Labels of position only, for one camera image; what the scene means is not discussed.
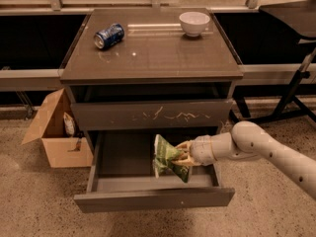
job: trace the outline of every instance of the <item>blue can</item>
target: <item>blue can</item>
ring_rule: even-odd
[[[120,24],[112,24],[109,28],[95,33],[95,45],[99,49],[108,49],[120,42],[124,37],[124,29]]]

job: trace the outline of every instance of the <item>cardboard flap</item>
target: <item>cardboard flap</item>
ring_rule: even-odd
[[[50,93],[45,97],[22,141],[22,144],[29,143],[43,136],[63,92],[64,89],[61,89]]]

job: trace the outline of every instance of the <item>white bowl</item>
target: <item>white bowl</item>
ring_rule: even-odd
[[[207,27],[209,16],[201,12],[186,12],[179,17],[181,27],[190,37],[199,36]]]

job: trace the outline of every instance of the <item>open cardboard box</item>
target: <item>open cardboard box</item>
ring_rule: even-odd
[[[66,135],[64,112],[73,116],[70,110],[70,101],[64,89],[47,95],[22,144],[40,138],[52,168],[89,167],[93,155],[87,139],[82,137],[80,150],[74,150],[79,138]]]

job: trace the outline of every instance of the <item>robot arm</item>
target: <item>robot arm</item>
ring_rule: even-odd
[[[240,121],[231,132],[200,136],[189,146],[191,159],[179,164],[206,166],[223,157],[231,160],[263,157],[316,199],[316,161],[279,143],[252,122]]]

